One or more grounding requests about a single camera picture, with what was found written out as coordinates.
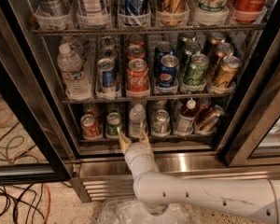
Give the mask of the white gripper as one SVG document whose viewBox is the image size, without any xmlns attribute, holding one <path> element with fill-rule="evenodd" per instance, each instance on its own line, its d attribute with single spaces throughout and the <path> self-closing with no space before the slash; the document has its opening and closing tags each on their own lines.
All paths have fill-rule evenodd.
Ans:
<svg viewBox="0 0 280 224">
<path fill-rule="evenodd" d="M 124 133 L 119 133 L 119 145 L 132 176 L 139 176 L 146 172 L 158 173 L 159 168 L 144 130 L 141 131 L 139 141 L 132 144 Z"/>
</svg>

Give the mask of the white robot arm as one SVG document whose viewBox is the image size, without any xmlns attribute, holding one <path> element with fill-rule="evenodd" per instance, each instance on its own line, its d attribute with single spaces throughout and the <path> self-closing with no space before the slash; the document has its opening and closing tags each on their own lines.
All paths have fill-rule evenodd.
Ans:
<svg viewBox="0 0 280 224">
<path fill-rule="evenodd" d="M 280 224 L 280 180 L 181 179 L 159 171 L 145 133 L 136 143 L 120 133 L 119 144 L 135 197 L 152 215 L 163 214 L 171 203 L 188 203 Z"/>
</svg>

